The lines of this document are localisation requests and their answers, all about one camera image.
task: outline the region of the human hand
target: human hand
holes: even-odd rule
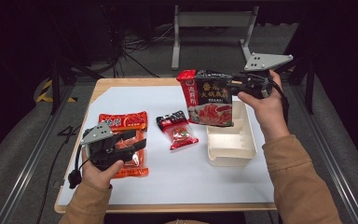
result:
[[[271,70],[269,73],[282,88],[280,76]],[[283,117],[282,97],[277,90],[272,89],[271,95],[261,100],[243,91],[238,93],[238,98],[255,110],[255,117],[260,124],[266,142],[290,134]]]
[[[86,150],[82,149],[82,159],[83,161],[87,160]],[[105,171],[101,171],[95,167],[91,161],[84,163],[83,169],[83,178],[89,181],[91,184],[95,185],[101,189],[109,189],[110,180],[117,172],[123,167],[124,161],[116,161]]]

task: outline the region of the tan sleeve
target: tan sleeve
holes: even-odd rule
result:
[[[83,179],[60,223],[103,224],[111,193],[112,189],[100,189]]]
[[[329,189],[294,135],[267,142],[263,149],[283,223],[341,223]]]

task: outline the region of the red snack bag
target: red snack bag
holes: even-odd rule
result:
[[[232,96],[227,84],[231,75],[208,70],[185,70],[176,78],[182,86],[191,123],[230,127]]]
[[[156,122],[158,127],[171,140],[170,150],[199,142],[199,139],[194,136],[188,125],[185,113],[182,110],[170,115],[157,117]]]
[[[104,121],[113,132],[129,129],[146,130],[147,113],[145,111],[133,114],[108,115],[100,114],[99,121]]]
[[[147,130],[147,113],[145,111],[123,115],[100,114],[99,122],[106,122],[113,133],[123,132],[131,129],[136,130],[135,137],[127,140],[121,140],[116,143],[116,147],[130,147],[135,142],[145,139]],[[114,178],[123,178],[126,176],[146,176],[149,169],[145,166],[145,148],[135,152],[136,160],[127,161],[123,168],[114,176]]]

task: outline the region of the white tray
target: white tray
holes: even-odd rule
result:
[[[232,102],[233,127],[207,126],[209,163],[213,166],[246,166],[257,150],[246,105]]]

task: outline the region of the packaged food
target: packaged food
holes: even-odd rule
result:
[[[182,86],[191,123],[230,127],[232,95],[227,84],[231,75],[209,70],[185,70],[176,78]]]
[[[170,149],[176,149],[199,142],[199,139],[194,136],[185,113],[182,110],[170,115],[157,117],[156,122],[158,127],[171,140],[172,144]]]
[[[130,147],[134,143],[145,139],[147,130],[147,113],[145,111],[123,115],[100,114],[99,122],[102,121],[107,123],[113,133],[131,129],[136,130],[135,137],[121,140],[116,143],[117,148]],[[145,148],[136,151],[135,155],[136,156],[132,161],[124,163],[123,168],[114,176],[114,178],[146,176],[149,174],[149,169],[145,166]]]

